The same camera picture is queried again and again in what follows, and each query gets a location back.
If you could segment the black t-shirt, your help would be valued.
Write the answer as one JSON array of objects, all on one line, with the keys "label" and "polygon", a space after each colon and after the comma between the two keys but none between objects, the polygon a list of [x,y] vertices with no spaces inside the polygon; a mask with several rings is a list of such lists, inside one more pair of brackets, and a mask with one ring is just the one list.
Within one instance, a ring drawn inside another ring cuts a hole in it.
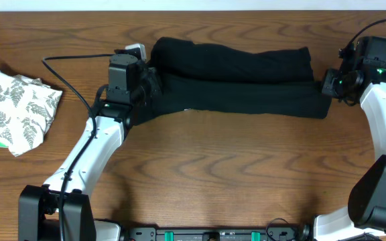
[{"label": "black t-shirt", "polygon": [[162,37],[149,61],[162,95],[139,109],[137,124],[188,109],[323,119],[331,99],[321,93],[310,62],[307,47],[252,54]]}]

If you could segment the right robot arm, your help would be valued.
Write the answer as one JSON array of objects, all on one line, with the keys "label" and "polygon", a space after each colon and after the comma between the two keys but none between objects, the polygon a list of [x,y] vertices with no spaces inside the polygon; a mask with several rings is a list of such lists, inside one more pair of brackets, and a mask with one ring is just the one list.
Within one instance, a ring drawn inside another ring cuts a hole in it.
[{"label": "right robot arm", "polygon": [[367,116],[375,163],[353,187],[346,207],[314,220],[313,240],[377,240],[386,236],[386,70],[365,68],[335,80]]}]

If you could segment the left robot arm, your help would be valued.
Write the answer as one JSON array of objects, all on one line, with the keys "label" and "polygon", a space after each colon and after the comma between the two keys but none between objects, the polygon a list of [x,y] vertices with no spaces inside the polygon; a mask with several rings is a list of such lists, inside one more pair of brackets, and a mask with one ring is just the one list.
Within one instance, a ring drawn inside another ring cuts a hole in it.
[{"label": "left robot arm", "polygon": [[139,109],[161,94],[142,46],[109,56],[109,82],[99,88],[81,138],[41,186],[27,185],[18,202],[19,240],[122,240],[122,227],[97,220],[90,196],[112,154],[137,124]]}]

